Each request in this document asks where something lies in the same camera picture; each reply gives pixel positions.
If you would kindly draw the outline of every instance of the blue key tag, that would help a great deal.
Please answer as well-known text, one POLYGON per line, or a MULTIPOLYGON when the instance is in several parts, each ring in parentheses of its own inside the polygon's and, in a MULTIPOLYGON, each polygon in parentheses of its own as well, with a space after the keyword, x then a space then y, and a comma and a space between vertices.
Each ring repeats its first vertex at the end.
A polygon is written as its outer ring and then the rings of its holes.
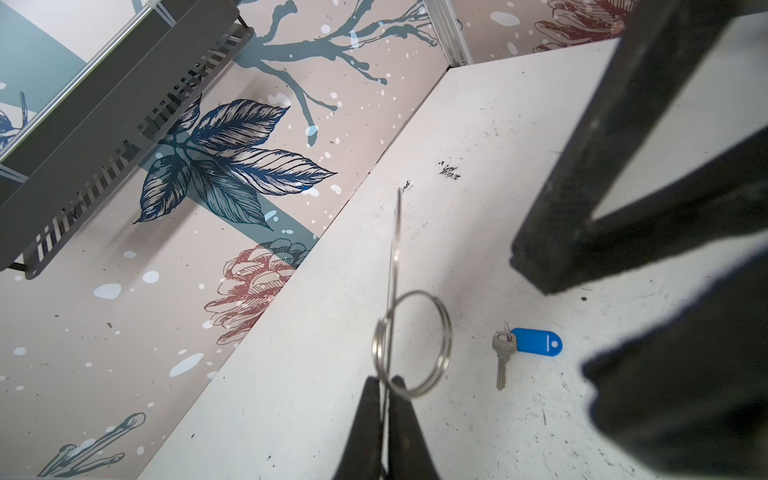
POLYGON ((563 341, 557 333, 547 330, 512 329, 518 339, 518 352, 557 356, 563 351, 563 341))

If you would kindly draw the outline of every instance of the wall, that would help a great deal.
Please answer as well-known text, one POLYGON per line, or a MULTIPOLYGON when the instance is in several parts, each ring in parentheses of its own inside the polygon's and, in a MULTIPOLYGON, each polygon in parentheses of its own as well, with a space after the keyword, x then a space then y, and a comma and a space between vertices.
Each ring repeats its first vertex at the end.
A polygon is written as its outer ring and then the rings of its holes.
POLYGON ((615 38, 637 0, 451 0, 475 63, 615 38))
MULTIPOLYGON (((52 53, 0 70, 0 128, 140 7, 2 0, 4 48, 52 53)), ((39 278, 0 272, 0 475, 136 478, 447 67, 416 0, 240 9, 256 37, 175 135, 39 278)))

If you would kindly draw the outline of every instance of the leaf illustration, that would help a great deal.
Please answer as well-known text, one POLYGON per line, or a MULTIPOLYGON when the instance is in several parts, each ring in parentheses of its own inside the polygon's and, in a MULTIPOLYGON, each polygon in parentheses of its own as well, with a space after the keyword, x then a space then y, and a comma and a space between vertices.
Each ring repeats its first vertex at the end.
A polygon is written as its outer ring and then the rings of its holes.
POLYGON ((183 114, 181 114, 179 119, 176 120, 176 123, 173 127, 170 128, 168 134, 180 134, 181 132, 187 131, 194 126, 194 122, 196 122, 200 117, 200 99, 202 97, 203 95, 199 94, 197 98, 194 99, 192 105, 190 105, 190 107, 185 110, 183 114))
POLYGON ((162 217, 173 210, 184 197, 190 184, 190 165, 178 155, 156 160, 141 189, 141 216, 137 222, 162 217))
POLYGON ((264 195, 298 194, 335 175, 309 158, 285 150, 250 148, 221 163, 232 175, 264 195))
POLYGON ((197 160, 192 165, 192 180, 200 197, 216 215, 235 223, 266 223, 256 191, 226 172, 215 160, 197 160))
POLYGON ((11 119, 8 118, 8 115, 6 115, 2 110, 0 110, 0 134, 4 134, 12 128, 13 125, 11 124, 11 119))
POLYGON ((209 111, 191 140, 220 154, 237 154, 264 143, 287 110, 253 100, 235 100, 209 111))

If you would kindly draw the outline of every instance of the black stain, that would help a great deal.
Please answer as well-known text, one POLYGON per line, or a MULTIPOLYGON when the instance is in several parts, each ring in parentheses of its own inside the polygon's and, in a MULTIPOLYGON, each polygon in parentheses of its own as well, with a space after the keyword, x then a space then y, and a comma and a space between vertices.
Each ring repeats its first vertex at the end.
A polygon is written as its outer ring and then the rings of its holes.
POLYGON ((455 173, 454 173, 454 171, 455 171, 457 168, 458 168, 458 167, 452 167, 451 165, 447 165, 446 167, 443 167, 443 169, 442 169, 442 171, 440 172, 440 174, 441 174, 443 177, 446 177, 446 178, 450 178, 451 180, 458 180, 458 179, 461 177, 461 175, 459 175, 459 174, 455 174, 455 173))

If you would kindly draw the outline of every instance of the house key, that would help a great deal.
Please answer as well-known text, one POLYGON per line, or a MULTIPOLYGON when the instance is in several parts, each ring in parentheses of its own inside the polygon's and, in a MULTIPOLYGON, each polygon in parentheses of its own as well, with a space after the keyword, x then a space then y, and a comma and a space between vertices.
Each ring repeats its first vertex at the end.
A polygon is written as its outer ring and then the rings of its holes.
POLYGON ((493 334, 493 350, 498 357, 496 368, 496 389, 501 390, 507 381, 507 362, 512 353, 518 351, 518 340, 514 333, 496 332, 493 334))

